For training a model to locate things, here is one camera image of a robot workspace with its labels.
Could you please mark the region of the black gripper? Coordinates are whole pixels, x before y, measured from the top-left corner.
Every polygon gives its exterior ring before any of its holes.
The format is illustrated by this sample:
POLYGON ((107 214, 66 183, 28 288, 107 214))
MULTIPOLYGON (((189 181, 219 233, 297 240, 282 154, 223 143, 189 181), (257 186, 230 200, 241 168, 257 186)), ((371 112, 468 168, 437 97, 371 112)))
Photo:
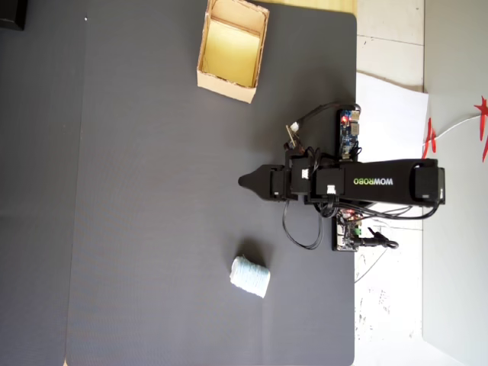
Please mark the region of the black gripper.
POLYGON ((239 177, 238 184, 265 201, 289 199, 288 170, 284 165, 273 165, 272 167, 261 165, 255 171, 239 177))

